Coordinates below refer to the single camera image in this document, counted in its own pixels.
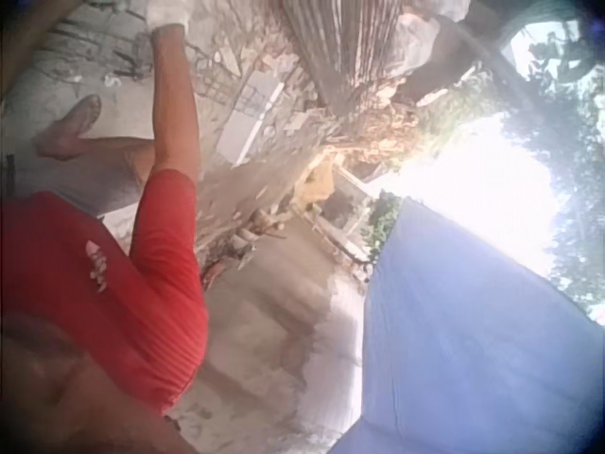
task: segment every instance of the red clothing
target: red clothing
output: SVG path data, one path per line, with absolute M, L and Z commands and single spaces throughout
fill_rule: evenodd
M 2 215 L 4 314 L 50 321 L 126 393 L 168 409 L 207 340 L 191 181 L 176 170 L 149 178 L 130 257 L 101 222 L 51 193 L 10 201 Z

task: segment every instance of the white logo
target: white logo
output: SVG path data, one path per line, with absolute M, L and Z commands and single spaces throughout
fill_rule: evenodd
M 107 257 L 94 242 L 86 243 L 86 255 L 93 262 L 93 270 L 91 271 L 91 279 L 96 281 L 98 292 L 100 293 L 107 287 L 105 281 L 105 271 L 107 270 Z

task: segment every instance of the blue sheet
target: blue sheet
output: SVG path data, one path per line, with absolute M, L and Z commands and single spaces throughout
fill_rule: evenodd
M 406 200 L 370 282 L 362 416 L 331 454 L 581 452 L 604 358 L 545 279 Z

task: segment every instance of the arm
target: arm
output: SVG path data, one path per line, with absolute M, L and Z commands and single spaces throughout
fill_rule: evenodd
M 184 51 L 184 27 L 161 26 L 153 31 L 151 40 L 155 62 L 155 165 L 151 173 L 175 169 L 195 183 L 200 160 L 199 127 Z
M 82 0 L 37 0 L 18 17 L 15 24 L 2 30 L 2 65 L 0 100 L 9 92 L 17 77 L 26 69 L 36 45 L 60 19 L 81 5 Z

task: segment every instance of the white glove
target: white glove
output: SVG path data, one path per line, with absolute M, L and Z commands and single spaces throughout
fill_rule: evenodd
M 195 0 L 148 0 L 147 28 L 153 31 L 160 26 L 181 24 L 185 34 L 189 27 L 189 18 L 194 9 Z

